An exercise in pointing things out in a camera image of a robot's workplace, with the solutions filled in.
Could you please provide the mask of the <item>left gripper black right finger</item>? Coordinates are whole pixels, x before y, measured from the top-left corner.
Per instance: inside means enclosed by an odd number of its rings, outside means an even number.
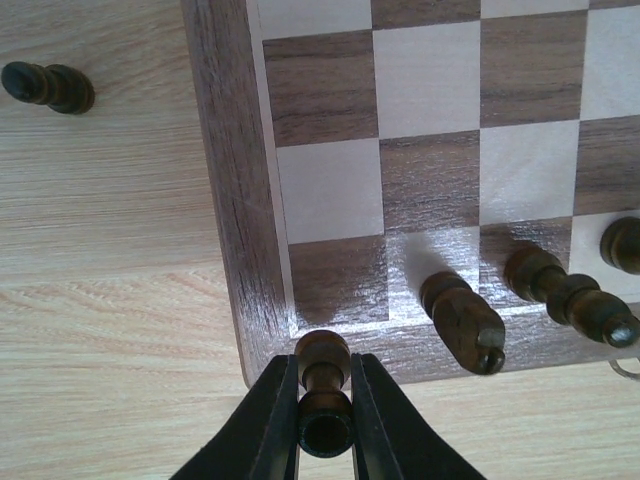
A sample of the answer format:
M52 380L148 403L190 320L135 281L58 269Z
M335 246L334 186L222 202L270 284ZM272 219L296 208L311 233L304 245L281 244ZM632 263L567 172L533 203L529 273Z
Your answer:
M351 356L357 479L481 479L424 420L373 354Z

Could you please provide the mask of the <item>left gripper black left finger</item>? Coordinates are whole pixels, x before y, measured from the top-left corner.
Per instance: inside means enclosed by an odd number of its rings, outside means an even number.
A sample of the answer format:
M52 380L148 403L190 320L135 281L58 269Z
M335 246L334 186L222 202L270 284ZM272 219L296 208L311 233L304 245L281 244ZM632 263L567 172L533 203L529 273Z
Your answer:
M296 479L298 363L277 355L220 431L175 479Z

